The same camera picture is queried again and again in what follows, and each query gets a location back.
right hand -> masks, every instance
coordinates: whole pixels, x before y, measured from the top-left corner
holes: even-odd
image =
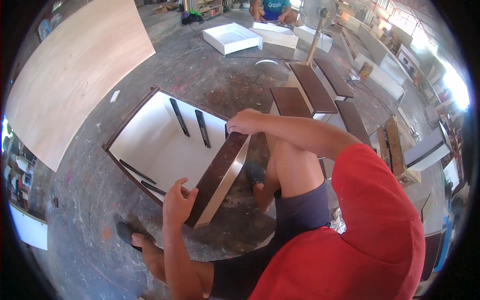
[[[256,134],[260,132],[258,122],[263,115],[263,113],[251,108],[242,110],[227,122],[227,131],[229,133]]]

red t-shirt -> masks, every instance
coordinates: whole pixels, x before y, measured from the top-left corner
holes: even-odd
[[[411,299],[425,238],[420,216],[367,145],[337,158],[332,186],[347,231],[322,227],[283,246],[249,299]]]

blue shorts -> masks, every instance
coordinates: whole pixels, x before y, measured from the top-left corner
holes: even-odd
[[[276,21],[278,17],[282,14],[281,12],[271,12],[264,10],[265,14],[263,15],[263,18],[267,21]]]
[[[245,255],[214,261],[210,297],[247,299],[273,256],[292,238],[322,226],[330,227],[327,184],[305,194],[281,198],[275,193],[276,229],[268,245]]]

person in blue shirt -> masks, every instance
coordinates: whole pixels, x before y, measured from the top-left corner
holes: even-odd
[[[298,14],[292,10],[290,0],[264,0],[264,8],[260,8],[262,0],[253,0],[249,11],[255,21],[279,21],[285,24],[297,20]]]

hand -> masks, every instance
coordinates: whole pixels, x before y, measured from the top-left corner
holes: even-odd
[[[188,191],[182,185],[188,181],[188,178],[177,180],[165,195],[163,200],[163,230],[164,229],[181,229],[181,226],[188,219],[192,211],[193,203],[198,194],[198,189],[194,188],[184,198],[182,192]]]
[[[284,14],[279,15],[277,21],[284,23],[284,21],[285,21],[285,15],[284,15]]]
[[[257,123],[262,116],[263,113],[255,109],[247,108],[242,110],[227,122],[227,131],[229,133],[239,132],[242,134],[255,134],[260,132]]]

